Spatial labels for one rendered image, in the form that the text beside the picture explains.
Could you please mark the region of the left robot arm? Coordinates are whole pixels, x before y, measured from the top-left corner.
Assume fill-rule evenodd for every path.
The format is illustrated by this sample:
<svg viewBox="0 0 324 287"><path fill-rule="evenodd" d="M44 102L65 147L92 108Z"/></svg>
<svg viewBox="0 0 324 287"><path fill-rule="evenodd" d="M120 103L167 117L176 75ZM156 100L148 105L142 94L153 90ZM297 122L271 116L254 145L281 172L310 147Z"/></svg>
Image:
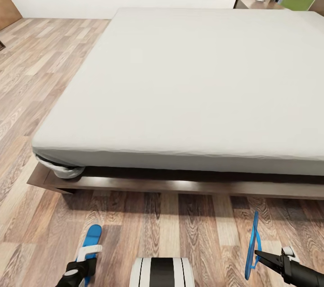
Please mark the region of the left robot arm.
<svg viewBox="0 0 324 287"><path fill-rule="evenodd" d="M69 262L66 272L55 287L85 287L85 278L95 275L97 258L86 259L86 255L102 251L102 245L80 247L76 261Z"/></svg>

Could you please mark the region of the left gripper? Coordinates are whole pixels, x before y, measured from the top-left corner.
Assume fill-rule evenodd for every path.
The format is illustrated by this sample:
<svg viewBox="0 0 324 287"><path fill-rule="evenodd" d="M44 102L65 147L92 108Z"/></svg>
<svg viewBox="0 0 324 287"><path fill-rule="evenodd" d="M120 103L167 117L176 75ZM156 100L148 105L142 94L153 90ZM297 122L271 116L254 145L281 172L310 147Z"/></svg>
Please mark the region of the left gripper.
<svg viewBox="0 0 324 287"><path fill-rule="evenodd" d="M77 261L69 262L66 267L66 272L69 269L75 268L77 266L81 266L85 270L84 278L89 277L89 276L94 276L95 270L96 270L96 263L97 263L96 261L97 261L97 258L90 258L90 259L86 259L85 261L81 261L81 262L77 262Z"/></svg>

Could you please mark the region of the sandal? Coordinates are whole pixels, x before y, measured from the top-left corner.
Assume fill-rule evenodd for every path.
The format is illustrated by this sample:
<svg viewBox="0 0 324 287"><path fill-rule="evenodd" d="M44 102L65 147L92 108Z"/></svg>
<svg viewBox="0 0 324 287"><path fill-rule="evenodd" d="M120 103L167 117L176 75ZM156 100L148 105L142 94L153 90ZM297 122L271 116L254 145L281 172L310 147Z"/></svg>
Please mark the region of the sandal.
<svg viewBox="0 0 324 287"><path fill-rule="evenodd" d="M249 280L251 269L255 269L258 261L260 260L260 256L256 256L255 266L252 266L253 255L254 255L254 251L255 251L254 250L255 240L256 239L257 239L257 242L258 242L258 251L262 251L261 239L260 239L259 233L257 231L258 218L259 218L258 211L255 211L254 221L253 221L253 228L252 228L252 235L251 235L251 239L250 239L250 244L249 244L249 249L248 249L248 254L247 254L247 260L246 260L246 267L245 267L245 279L246 280Z"/></svg>
<svg viewBox="0 0 324 287"><path fill-rule="evenodd" d="M102 229L99 224L92 225L87 232L87 236L82 247L97 245L99 242L101 231ZM86 259L90 258L96 258L96 254L86 255ZM91 276L85 278L85 287L88 285L90 278Z"/></svg>

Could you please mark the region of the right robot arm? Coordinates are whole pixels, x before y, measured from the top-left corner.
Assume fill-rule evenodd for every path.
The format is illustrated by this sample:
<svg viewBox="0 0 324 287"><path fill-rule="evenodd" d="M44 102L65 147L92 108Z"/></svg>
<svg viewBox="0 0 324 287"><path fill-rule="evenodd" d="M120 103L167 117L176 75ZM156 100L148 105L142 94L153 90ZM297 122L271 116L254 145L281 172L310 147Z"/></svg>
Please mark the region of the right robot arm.
<svg viewBox="0 0 324 287"><path fill-rule="evenodd" d="M292 246L281 249L281 255L263 251L254 251L260 256L259 262L274 270L283 277L287 284L296 287L324 287L324 274L300 264L300 260Z"/></svg>

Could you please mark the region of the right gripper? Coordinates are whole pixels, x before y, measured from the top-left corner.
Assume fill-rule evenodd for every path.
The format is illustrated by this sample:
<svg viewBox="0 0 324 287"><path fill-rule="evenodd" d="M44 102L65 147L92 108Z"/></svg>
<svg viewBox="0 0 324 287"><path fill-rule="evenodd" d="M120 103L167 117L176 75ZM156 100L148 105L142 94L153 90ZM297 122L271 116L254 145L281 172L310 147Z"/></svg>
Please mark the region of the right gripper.
<svg viewBox="0 0 324 287"><path fill-rule="evenodd" d="M283 277L287 284L296 287L319 287L319 281L314 269L295 263L285 255L270 254L263 251L254 251L260 256L259 262L274 270Z"/></svg>

